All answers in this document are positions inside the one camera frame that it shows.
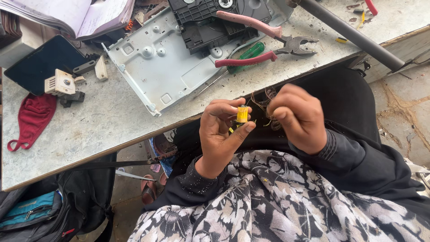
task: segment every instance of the person's left hand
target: person's left hand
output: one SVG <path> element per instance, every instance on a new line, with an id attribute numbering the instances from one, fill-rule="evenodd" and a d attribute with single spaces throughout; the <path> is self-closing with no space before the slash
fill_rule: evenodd
<path id="1" fill-rule="evenodd" d="M 245 104 L 245 99 L 213 100 L 206 107 L 200 120 L 200 141 L 203 156 L 195 163 L 196 171 L 203 177 L 215 179 L 231 161 L 234 153 L 255 128 L 249 121 L 238 127 L 231 135 L 228 129 L 231 121 L 236 119 L 237 107 Z"/>

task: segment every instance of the pliers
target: pliers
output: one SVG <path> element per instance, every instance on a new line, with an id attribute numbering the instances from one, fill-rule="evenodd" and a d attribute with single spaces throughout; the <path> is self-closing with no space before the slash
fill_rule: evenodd
<path id="1" fill-rule="evenodd" d="M 277 41 L 280 41 L 284 43 L 284 47 L 277 49 L 275 51 L 269 51 L 267 53 L 264 53 L 260 56 L 250 58 L 250 59 L 243 59 L 243 60 L 234 60 L 234 59 L 224 59 L 224 60 L 216 60 L 215 61 L 215 67 L 219 68 L 222 66 L 244 66 L 244 65 L 253 65 L 258 64 L 263 61 L 271 59 L 272 61 L 275 61 L 279 54 L 292 54 L 296 56 L 311 56 L 315 55 L 317 52 L 315 50 L 311 49 L 302 49 L 301 45 L 306 43 L 316 43 L 319 40 L 305 37 L 305 36 L 299 36 L 299 37 L 292 37 L 292 36 L 283 36 L 282 35 L 282 27 L 271 27 L 257 19 L 234 14 L 230 12 L 225 11 L 217 11 L 216 12 L 217 17 L 220 19 L 228 20 L 230 22 L 236 22 L 240 24 L 247 25 L 249 27 L 253 27 L 268 36 L 274 38 Z"/>

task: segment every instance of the fingernail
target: fingernail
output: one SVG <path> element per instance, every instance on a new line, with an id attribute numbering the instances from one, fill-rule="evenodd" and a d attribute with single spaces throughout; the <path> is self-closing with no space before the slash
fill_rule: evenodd
<path id="1" fill-rule="evenodd" d="M 248 126 L 246 126 L 246 127 L 245 127 L 245 130 L 249 133 L 249 132 L 251 132 L 254 128 L 255 128 L 255 126 L 254 126 L 254 125 L 248 125 Z"/>
<path id="2" fill-rule="evenodd" d="M 283 112 L 280 115 L 276 116 L 276 119 L 277 120 L 283 119 L 283 118 L 285 118 L 286 115 L 287 115 L 287 113 Z"/>

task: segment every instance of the red face mask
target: red face mask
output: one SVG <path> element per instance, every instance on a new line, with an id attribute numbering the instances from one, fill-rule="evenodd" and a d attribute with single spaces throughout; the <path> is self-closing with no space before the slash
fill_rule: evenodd
<path id="1" fill-rule="evenodd" d="M 54 116 L 56 100 L 56 96 L 46 93 L 41 96 L 29 93 L 24 98 L 18 112 L 19 139 L 7 143 L 9 151 L 17 151 L 19 147 L 29 149 L 33 145 Z M 16 142 L 15 148 L 11 147 L 13 142 Z"/>

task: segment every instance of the black sleeve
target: black sleeve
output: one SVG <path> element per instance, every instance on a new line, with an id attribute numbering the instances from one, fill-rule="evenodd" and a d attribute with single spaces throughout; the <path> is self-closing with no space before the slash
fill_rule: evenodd
<path id="1" fill-rule="evenodd" d="M 227 175 L 227 167 L 215 179 L 202 177 L 194 167 L 200 157 L 192 160 L 185 174 L 168 179 L 161 195 L 153 203 L 146 205 L 142 212 L 157 210 L 166 205 L 192 207 L 214 199 Z"/>
<path id="2" fill-rule="evenodd" d="M 317 155 L 308 155 L 289 143 L 298 158 L 312 166 L 339 190 L 393 201 L 430 220 L 430 199 L 417 191 L 425 187 L 411 178 L 411 170 L 395 149 L 375 149 L 364 140 L 349 140 L 326 130 L 327 144 Z"/>

